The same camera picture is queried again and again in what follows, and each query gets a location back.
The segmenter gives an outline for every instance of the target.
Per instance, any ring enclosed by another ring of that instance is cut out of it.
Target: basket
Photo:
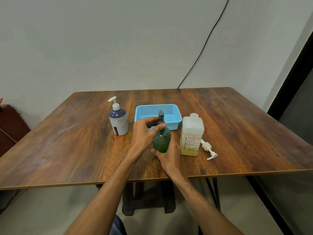
[[[174,104],[137,106],[135,112],[135,122],[139,119],[159,116],[160,110],[164,112],[164,121],[168,129],[177,130],[179,123],[182,122],[182,116],[177,105]]]

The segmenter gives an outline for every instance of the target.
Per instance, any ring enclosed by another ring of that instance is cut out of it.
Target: white wall
[[[33,128],[76,91],[176,88],[225,2],[0,0],[0,96]],[[313,0],[230,0],[181,87],[230,86],[264,107],[312,11]]]

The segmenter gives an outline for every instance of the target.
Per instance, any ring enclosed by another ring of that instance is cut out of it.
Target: brown wood grain tabletop
[[[129,132],[116,136],[108,112],[117,97]],[[176,104],[182,117],[197,113],[203,139],[218,157],[182,155],[188,177],[252,175],[313,169],[313,146],[229,87],[76,92],[0,158],[0,189],[105,182],[131,141],[138,105]],[[182,123],[173,131],[180,140]],[[158,159],[146,150],[129,180],[164,180]]]

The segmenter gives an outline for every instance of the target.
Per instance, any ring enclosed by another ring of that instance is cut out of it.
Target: white plastic bottle
[[[116,103],[116,96],[108,100],[108,102],[113,101],[113,109],[109,112],[109,118],[112,125],[112,129],[117,136],[127,134],[128,124],[127,124],[127,114],[126,110],[119,107]]]
[[[180,138],[182,155],[198,155],[203,132],[203,121],[198,114],[192,113],[182,119],[182,137]]]

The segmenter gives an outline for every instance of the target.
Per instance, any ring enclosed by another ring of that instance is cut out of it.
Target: green transparent pump bottle
[[[162,110],[159,111],[159,121],[157,124],[162,124],[164,122],[164,113]],[[168,145],[170,144],[171,140],[171,132],[166,127],[165,129],[162,129],[160,132],[156,134],[156,136],[153,139],[153,148],[158,150],[160,153],[166,153],[168,149]]]

